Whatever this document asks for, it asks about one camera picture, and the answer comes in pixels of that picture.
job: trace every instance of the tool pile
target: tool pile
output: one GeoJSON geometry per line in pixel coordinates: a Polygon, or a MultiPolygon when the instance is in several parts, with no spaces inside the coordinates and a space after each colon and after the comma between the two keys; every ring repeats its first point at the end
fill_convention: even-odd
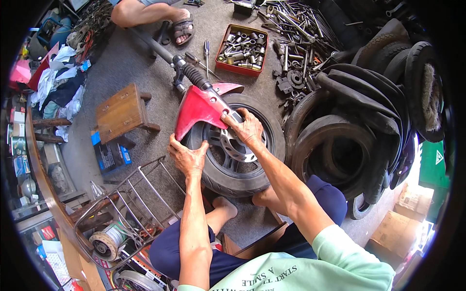
{"type": "Polygon", "coordinates": [[[292,109],[318,88],[315,77],[323,68],[336,63],[333,56],[343,50],[343,45],[319,10],[287,0],[271,0],[267,4],[266,13],[258,10],[258,15],[266,19],[262,27],[284,37],[274,40],[283,69],[273,74],[278,88],[288,95],[282,106],[292,109]]]}
{"type": "Polygon", "coordinates": [[[266,51],[267,38],[255,32],[246,34],[237,31],[226,37],[217,61],[254,71],[261,71],[266,51]]]}

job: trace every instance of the concrete floor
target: concrete floor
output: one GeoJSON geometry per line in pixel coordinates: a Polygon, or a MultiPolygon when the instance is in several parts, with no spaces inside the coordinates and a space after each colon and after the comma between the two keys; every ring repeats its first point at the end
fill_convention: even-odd
{"type": "MultiPolygon", "coordinates": [[[[262,23],[260,19],[257,19],[248,24],[252,18],[236,18],[233,16],[233,4],[226,4],[222,0],[208,1],[202,7],[183,6],[182,2],[178,2],[174,6],[186,8],[194,15],[196,34],[191,42],[185,46],[177,47],[171,43],[166,48],[173,54],[184,54],[185,51],[189,51],[202,58],[204,40],[209,40],[212,52],[212,57],[209,60],[211,68],[215,66],[214,56],[229,24],[240,24],[260,29],[262,23]]],[[[144,29],[152,34],[160,24],[145,25],[144,29]]],[[[70,128],[68,143],[61,145],[63,158],[77,189],[91,193],[90,180],[98,184],[103,184],[103,179],[121,181],[138,165],[166,154],[168,137],[175,126],[179,94],[171,85],[174,76],[173,69],[161,58],[155,61],[149,59],[146,51],[147,47],[144,43],[133,37],[130,32],[117,27],[102,56],[89,69],[83,107],[70,128]],[[151,135],[146,131],[136,129],[126,134],[137,144],[135,148],[130,150],[133,164],[121,167],[102,177],[90,139],[90,131],[96,126],[95,110],[97,105],[131,82],[135,82],[140,91],[152,94],[152,99],[146,105],[148,118],[150,122],[159,124],[161,131],[156,135],[151,135]]],[[[282,102],[282,98],[276,94],[275,80],[272,79],[272,70],[281,69],[281,67],[272,49],[272,42],[268,43],[268,51],[264,70],[258,78],[218,69],[215,70],[215,73],[228,82],[244,85],[246,95],[261,101],[281,120],[281,109],[278,108],[278,105],[282,102]]],[[[186,80],[185,85],[189,86],[189,81],[186,80]]],[[[167,158],[165,164],[175,179],[184,185],[184,177],[174,167],[173,161],[167,158]]],[[[161,176],[161,173],[156,172],[150,176],[150,180],[156,188],[162,188],[161,190],[159,188],[161,196],[173,209],[182,208],[184,196],[175,187],[168,186],[166,176],[161,176]]],[[[112,189],[114,186],[107,185],[107,188],[112,189]]],[[[170,215],[153,193],[143,191],[141,195],[159,220],[170,215]]],[[[393,208],[396,198],[395,191],[387,192],[365,219],[353,221],[346,218],[342,228],[358,244],[364,246],[386,212],[393,208]]],[[[227,222],[222,231],[228,234],[240,247],[251,244],[277,225],[267,210],[253,206],[249,202],[250,199],[230,200],[238,207],[239,214],[235,219],[227,222]]]]}

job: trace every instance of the wooden stool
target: wooden stool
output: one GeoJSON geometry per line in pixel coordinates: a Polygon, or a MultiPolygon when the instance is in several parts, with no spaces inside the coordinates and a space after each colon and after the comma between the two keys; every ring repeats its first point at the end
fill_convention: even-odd
{"type": "Polygon", "coordinates": [[[147,121],[144,102],[150,93],[140,93],[135,83],[116,93],[100,104],[96,110],[100,141],[105,144],[139,127],[148,132],[159,131],[160,126],[147,121]]]}

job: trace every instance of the clutter of parts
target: clutter of parts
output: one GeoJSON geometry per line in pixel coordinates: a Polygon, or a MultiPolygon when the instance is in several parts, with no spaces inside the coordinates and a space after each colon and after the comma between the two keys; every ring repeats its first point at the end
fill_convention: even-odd
{"type": "MultiPolygon", "coordinates": [[[[149,46],[149,58],[160,57],[174,69],[172,85],[181,99],[175,137],[190,149],[198,149],[203,140],[210,144],[203,185],[233,198],[270,185],[251,149],[220,120],[227,114],[242,122],[239,108],[259,119],[266,148],[303,182],[317,175],[337,187],[354,220],[364,218],[386,189],[406,179],[417,145],[423,143],[424,155],[429,153],[425,160],[433,153],[435,165],[443,166],[436,167],[441,179],[423,180],[436,192],[419,194],[405,185],[396,212],[384,219],[405,225],[405,232],[382,223],[367,247],[394,269],[407,257],[421,256],[440,208],[433,213],[429,205],[440,201],[435,193],[445,197],[452,155],[442,68],[416,15],[396,0],[231,2],[232,12],[250,17],[249,23],[263,21],[262,29],[228,25],[219,34],[218,48],[204,42],[205,63],[193,53],[172,55],[163,47],[171,42],[168,21],[153,36],[141,27],[125,30],[149,46]],[[267,54],[274,53],[269,48],[277,58],[266,62],[267,54]],[[209,56],[218,70],[250,77],[258,77],[271,61],[279,63],[282,69],[272,75],[283,99],[276,108],[283,112],[282,120],[244,92],[244,86],[221,80],[209,68],[209,56]],[[188,88],[185,77],[192,83],[188,88]],[[421,224],[426,232],[419,236],[414,230],[421,224]],[[406,244],[395,248],[383,235],[401,237],[406,244]]],[[[154,269],[148,254],[152,240],[180,219],[182,210],[169,206],[160,195],[164,190],[149,176],[185,193],[164,165],[165,156],[133,164],[130,154],[136,144],[125,137],[135,128],[160,131],[146,111],[151,94],[128,82],[93,108],[96,126],[89,142],[100,172],[134,169],[125,179],[105,180],[114,184],[111,189],[90,181],[92,192],[86,193],[76,190],[64,165],[59,144],[68,141],[70,125],[84,104],[87,71],[115,29],[113,7],[106,0],[67,3],[52,4],[30,30],[10,78],[4,136],[14,173],[7,183],[15,189],[8,203],[17,230],[57,289],[74,290],[72,285],[80,282],[92,290],[174,290],[177,282],[154,269]],[[157,217],[142,192],[156,197],[170,216],[157,217]]],[[[421,176],[430,170],[421,165],[421,176]]]]}

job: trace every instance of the sandal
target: sandal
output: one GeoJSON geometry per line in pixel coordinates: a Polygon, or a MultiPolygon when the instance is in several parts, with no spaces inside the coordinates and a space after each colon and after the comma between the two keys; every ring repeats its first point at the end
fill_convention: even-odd
{"type": "Polygon", "coordinates": [[[182,35],[189,34],[188,38],[182,41],[181,43],[177,43],[179,46],[187,43],[193,36],[194,36],[194,18],[191,15],[188,18],[183,18],[182,20],[178,20],[172,24],[173,30],[175,31],[175,39],[182,35]]]}

